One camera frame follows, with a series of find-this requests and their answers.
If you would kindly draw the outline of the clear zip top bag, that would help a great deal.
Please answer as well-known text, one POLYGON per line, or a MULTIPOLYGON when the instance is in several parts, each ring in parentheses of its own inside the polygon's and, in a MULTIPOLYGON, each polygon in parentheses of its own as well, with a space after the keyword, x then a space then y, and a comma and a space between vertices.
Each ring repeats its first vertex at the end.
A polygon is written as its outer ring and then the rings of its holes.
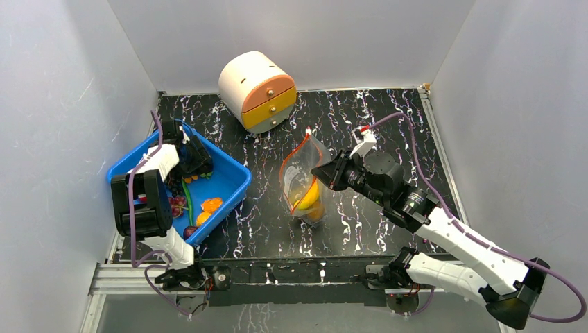
POLYGON ((317 202, 322 203, 325 186, 311 174, 311 170, 330 161, 331 154, 329 150, 312 134, 312 130, 307 128, 303 141, 284 159, 280 166, 280 186, 282 196, 287 204, 287 211, 291 216, 298 218, 308 225, 316 226, 322 223, 325 219, 326 212, 319 222, 312 223, 306 217, 309 209, 296 209, 295 201, 301 199, 316 180, 320 187, 320 197, 317 202))

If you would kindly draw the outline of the yellow banana toy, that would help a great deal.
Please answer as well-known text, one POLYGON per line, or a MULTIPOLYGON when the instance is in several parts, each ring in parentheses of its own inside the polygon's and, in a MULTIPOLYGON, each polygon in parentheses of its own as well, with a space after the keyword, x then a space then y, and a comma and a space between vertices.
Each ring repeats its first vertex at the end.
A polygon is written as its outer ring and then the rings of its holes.
POLYGON ((314 205, 320 197, 320 187, 318 181, 314 181, 307 193, 301 199, 295 201, 295 208, 298 210, 308 210, 314 205))

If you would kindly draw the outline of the orange tangerine toy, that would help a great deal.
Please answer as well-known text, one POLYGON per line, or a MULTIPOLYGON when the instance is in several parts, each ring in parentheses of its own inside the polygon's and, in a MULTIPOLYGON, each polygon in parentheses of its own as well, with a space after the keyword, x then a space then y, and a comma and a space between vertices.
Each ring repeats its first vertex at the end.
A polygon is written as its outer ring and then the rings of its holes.
POLYGON ((315 202, 309 208, 309 212, 306 214, 307 219, 312 223, 319 222, 325 215, 325 207, 321 202, 315 202))

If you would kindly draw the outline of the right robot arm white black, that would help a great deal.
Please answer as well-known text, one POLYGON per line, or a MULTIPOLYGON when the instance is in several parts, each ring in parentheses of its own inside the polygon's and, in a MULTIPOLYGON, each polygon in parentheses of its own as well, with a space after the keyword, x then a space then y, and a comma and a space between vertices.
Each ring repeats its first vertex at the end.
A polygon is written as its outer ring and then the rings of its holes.
POLYGON ((542 292, 547 264, 534 258, 526 264, 508 256, 467 227, 440 201, 404 180, 404 170, 388 153, 366 157, 341 151, 312 174, 333 191, 353 189, 381 206, 395 225, 441 246, 462 262, 439 261, 417 250, 404 249, 384 269, 399 287, 413 282, 440 287, 484 306, 498 322, 525 328, 542 292))

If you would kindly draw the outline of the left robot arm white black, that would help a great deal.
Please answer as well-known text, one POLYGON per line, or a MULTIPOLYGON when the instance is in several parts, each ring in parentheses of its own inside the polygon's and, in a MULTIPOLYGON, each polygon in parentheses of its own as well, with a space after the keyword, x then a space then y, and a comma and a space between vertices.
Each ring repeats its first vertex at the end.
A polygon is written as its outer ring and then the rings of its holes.
POLYGON ((169 176, 203 178, 213 171, 210 154, 182 121, 157 121, 157 142, 136 166, 110 181, 115 225, 120 235, 149 246, 167 265, 155 281, 166 288, 201 289, 207 270, 173 227, 165 181, 169 176))

